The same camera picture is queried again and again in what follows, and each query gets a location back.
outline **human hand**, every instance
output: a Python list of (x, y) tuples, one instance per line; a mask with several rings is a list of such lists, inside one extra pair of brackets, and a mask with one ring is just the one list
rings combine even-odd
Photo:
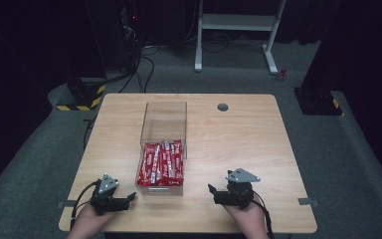
[[(260, 198), (254, 194), (254, 200), (260, 203)], [(223, 205), (225, 210), (235, 219), (247, 239), (268, 239), (265, 226), (265, 213), (262, 208), (251, 202), (246, 208)]]
[(76, 218), (76, 223), (74, 223), (67, 239), (91, 238), (115, 215), (116, 212), (106, 212), (104, 215), (98, 215), (95, 209), (87, 203)]

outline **clear plastic box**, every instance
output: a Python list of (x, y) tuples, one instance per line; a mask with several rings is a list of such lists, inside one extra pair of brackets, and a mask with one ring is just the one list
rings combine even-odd
[(142, 195), (183, 194), (186, 128), (186, 102), (147, 103), (135, 178)]

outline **gray carpet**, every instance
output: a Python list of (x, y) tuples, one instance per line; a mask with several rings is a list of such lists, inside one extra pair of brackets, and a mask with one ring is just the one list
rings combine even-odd
[[(205, 47), (220, 49), (217, 45)], [(317, 47), (318, 44), (274, 44), (273, 54), (279, 68), (288, 71), (284, 82), (270, 75), (260, 45), (204, 52), (201, 73), (194, 72), (193, 51), (145, 49), (143, 55), (155, 64), (147, 92), (274, 95), (307, 194), (319, 203), (313, 207), (318, 230), (292, 238), (382, 238), (382, 167), (344, 94), (333, 92), (344, 111), (341, 117), (305, 116), (293, 95), (292, 89), (303, 81)], [(149, 62), (141, 60), (138, 73), (143, 80), (150, 70)], [(105, 93), (118, 92), (125, 82), (107, 85)], [(49, 93), (51, 104), (57, 103), (64, 87)], [(136, 77), (123, 92), (139, 92)], [(98, 109), (92, 112), (54, 109), (20, 148), (0, 177), (0, 238), (67, 236), (58, 227), (62, 213), (58, 203), (67, 198), (83, 155), (87, 126), (84, 120), (97, 113)]]

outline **metal stand leg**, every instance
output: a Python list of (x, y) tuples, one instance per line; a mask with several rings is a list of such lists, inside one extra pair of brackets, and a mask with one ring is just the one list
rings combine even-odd
[(197, 36), (197, 49), (195, 51), (195, 72), (203, 70), (203, 52), (202, 52), (202, 38), (203, 38), (203, 0), (200, 0), (200, 9), (198, 13), (198, 36)]
[(275, 60), (273, 59), (272, 45), (273, 45), (273, 42), (275, 41), (275, 36), (278, 31), (279, 23), (281, 22), (282, 12), (284, 11), (286, 1), (287, 0), (281, 0), (278, 13), (276, 14), (275, 23), (273, 24), (272, 32), (269, 36), (269, 42), (267, 45), (263, 45), (263, 52), (265, 53), (266, 60), (269, 65), (269, 70), (271, 74), (273, 75), (276, 75), (279, 71), (278, 71), (278, 68), (276, 67)]

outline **wooden table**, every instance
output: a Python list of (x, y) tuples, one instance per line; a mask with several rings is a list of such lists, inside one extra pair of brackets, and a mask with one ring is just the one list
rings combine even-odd
[[(187, 159), (183, 196), (142, 196), (134, 185), (147, 102), (187, 102)], [(226, 112), (218, 104), (229, 106)], [(239, 232), (231, 216), (213, 201), (207, 184), (225, 189), (227, 170), (242, 167), (261, 178), (253, 188), (264, 199), (276, 233), (312, 233), (316, 222), (275, 97), (270, 95), (108, 94), (83, 156), (69, 200), (104, 173), (119, 180), (114, 197), (136, 191), (129, 210), (104, 231)], [(83, 196), (84, 201), (92, 190)], [(60, 228), (70, 228), (65, 207)]]

